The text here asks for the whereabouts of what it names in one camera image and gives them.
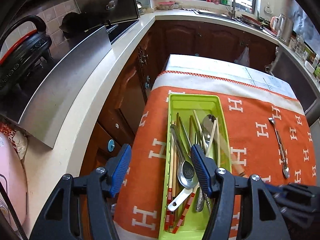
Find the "green utensil tray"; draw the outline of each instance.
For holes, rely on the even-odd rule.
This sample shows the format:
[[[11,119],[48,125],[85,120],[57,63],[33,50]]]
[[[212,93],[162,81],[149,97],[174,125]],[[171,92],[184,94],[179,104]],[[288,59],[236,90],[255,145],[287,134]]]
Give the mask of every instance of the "green utensil tray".
[[[162,199],[162,212],[161,212],[161,224],[160,224],[160,232],[159,239],[202,239],[205,228],[207,226],[209,220],[209,212],[206,204],[204,204],[204,209],[202,212],[196,212],[196,199],[198,198],[197,191],[195,198],[190,206],[187,215],[185,217],[185,222],[183,226],[180,226],[179,230],[176,234],[169,233],[164,231],[164,221],[167,209],[167,193],[168,193],[168,182],[169,182],[169,170],[170,170],[170,153],[171,153],[171,132],[170,125],[173,121],[176,121],[176,115],[179,113],[182,122],[189,134],[189,119],[190,116],[193,116],[193,110],[196,110],[197,116],[199,118],[200,123],[203,118],[207,114],[213,114],[215,117],[218,117],[219,121],[219,132],[222,137],[225,139],[228,148],[229,140],[226,122],[224,119],[221,102],[219,97],[210,96],[210,95],[189,95],[189,94],[170,94],[169,96],[169,110],[168,110],[168,127],[167,127],[167,152],[166,152],[166,166],[165,166],[165,176],[164,176],[164,191],[163,191],[163,199]],[[192,133],[193,137],[195,134],[195,119],[193,119],[193,127]],[[182,133],[182,129],[180,127],[180,135],[183,140],[185,146],[187,146],[186,139]],[[231,172],[231,160],[229,156],[227,156],[221,150],[221,166],[228,171]],[[182,212],[183,205],[179,207],[179,214]]]

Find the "wooden cabinet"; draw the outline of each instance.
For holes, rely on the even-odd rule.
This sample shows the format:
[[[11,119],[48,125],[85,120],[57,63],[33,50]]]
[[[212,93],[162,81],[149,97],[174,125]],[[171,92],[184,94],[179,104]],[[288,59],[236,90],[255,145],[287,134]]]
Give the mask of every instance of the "wooden cabinet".
[[[84,154],[80,176],[89,175],[94,169],[105,166],[111,157],[118,154],[121,147],[116,142],[114,143],[114,150],[112,152],[108,151],[108,143],[110,140],[112,140],[112,137],[96,123]],[[87,198],[85,195],[81,195],[80,197],[80,206],[84,239],[89,240],[92,238],[90,235]]]
[[[192,21],[156,21],[154,23],[158,36],[158,51],[164,65],[170,54],[195,55],[198,22]]]
[[[159,62],[165,64],[170,54],[195,55],[234,62],[249,47],[250,67],[265,71],[275,60],[276,44],[235,28],[193,21],[156,21]]]
[[[98,123],[121,146],[124,143],[133,144],[146,105],[139,69],[138,49],[135,49],[116,79],[98,117]]]
[[[242,31],[223,25],[199,23],[196,52],[200,57],[234,62],[241,54]]]
[[[140,41],[138,51],[142,82],[148,95],[163,67],[158,65],[157,35],[153,27]]]
[[[244,33],[249,47],[250,67],[265,72],[265,66],[276,59],[276,44],[251,33]]]

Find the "wall tile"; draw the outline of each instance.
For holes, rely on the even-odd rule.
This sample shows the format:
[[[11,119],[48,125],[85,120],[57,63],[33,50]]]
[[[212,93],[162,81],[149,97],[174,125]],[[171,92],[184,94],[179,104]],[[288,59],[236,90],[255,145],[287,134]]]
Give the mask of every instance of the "wall tile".
[[[59,26],[62,24],[62,20],[66,13],[69,12],[80,13],[80,10],[74,0],[50,0],[38,5],[36,8],[22,12],[12,21],[12,24],[27,15],[39,16],[46,22],[47,34],[49,34],[52,39],[52,45],[50,49],[54,49],[62,42],[67,42],[62,31],[59,29]],[[14,30],[3,45],[3,48],[0,51],[0,58],[7,52],[8,48],[10,48],[25,34],[34,29],[36,29],[36,27],[32,22],[26,22]]]
[[[21,38],[18,29],[15,29],[10,35],[5,39],[5,44],[7,48],[11,48],[13,44],[15,44]]]
[[[37,16],[39,16],[41,19],[43,19],[43,20],[44,20],[43,12],[38,13],[38,14],[37,14]]]
[[[45,10],[45,11],[43,12],[43,15],[44,15],[44,21],[45,21],[45,22],[49,22],[49,21],[51,21],[52,19],[54,19],[54,18],[57,17],[57,16],[56,16],[56,13],[55,13],[55,11],[54,11],[54,9],[53,9],[53,7]]]
[[[58,23],[59,23],[59,26],[62,24],[62,20],[63,18],[66,16],[66,14],[62,14],[61,16],[58,17]]]
[[[75,5],[73,4],[72,0],[64,2],[64,7],[66,8],[67,12],[70,12],[75,9]]]
[[[65,37],[63,36],[62,30],[57,30],[55,33],[51,34],[50,37],[52,38],[56,46],[65,41]]]
[[[59,22],[58,19],[55,18],[50,22],[47,22],[48,34],[55,33],[59,29]]]
[[[150,0],[138,0],[138,1],[140,1],[141,2],[141,4],[142,4],[142,6],[143,7],[146,7],[146,6],[149,6],[150,5]]]
[[[74,9],[71,12],[80,13],[80,11],[78,9]]]
[[[66,13],[66,9],[64,8],[63,3],[55,5],[53,8],[54,8],[54,11],[55,11],[57,17]]]
[[[32,24],[32,22],[25,22],[23,24],[21,24],[18,29],[20,32],[20,35],[23,37],[24,35],[26,35],[27,33],[31,32],[32,30],[34,30],[35,28],[33,27],[34,25]]]
[[[8,51],[7,45],[4,43],[1,51],[0,51],[0,59],[4,56],[4,54]]]

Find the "orange tablecloth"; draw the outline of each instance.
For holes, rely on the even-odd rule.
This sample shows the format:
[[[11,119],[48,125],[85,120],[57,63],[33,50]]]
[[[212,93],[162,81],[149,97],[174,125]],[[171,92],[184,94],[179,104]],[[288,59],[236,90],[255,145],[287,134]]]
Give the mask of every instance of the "orange tablecloth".
[[[289,182],[316,184],[311,133],[302,106],[296,99],[212,76],[163,72],[148,98],[133,144],[130,168],[119,194],[114,221],[120,239],[158,238],[164,186],[168,95],[173,92],[220,97],[230,150],[238,156],[237,162],[244,167],[246,174],[258,174],[273,185]],[[287,151],[289,179],[284,179],[282,175],[276,135],[268,122],[272,116],[276,119]],[[231,239],[235,239],[238,228],[239,200],[236,198],[235,201]]]

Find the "table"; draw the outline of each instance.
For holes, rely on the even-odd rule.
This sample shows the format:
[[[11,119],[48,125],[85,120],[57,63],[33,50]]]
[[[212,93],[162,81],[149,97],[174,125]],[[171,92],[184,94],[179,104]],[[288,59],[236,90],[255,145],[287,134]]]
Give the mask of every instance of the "table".
[[[311,133],[302,106],[287,83],[232,63],[171,56],[149,95],[119,194],[114,221],[120,239],[157,239],[159,230],[163,230],[160,221],[164,219],[161,209],[170,93],[219,96],[230,151],[246,174],[258,174],[274,185],[316,184]],[[282,175],[283,163],[269,117],[276,119],[287,152],[289,179]],[[236,198],[232,240],[239,212],[240,198]]]

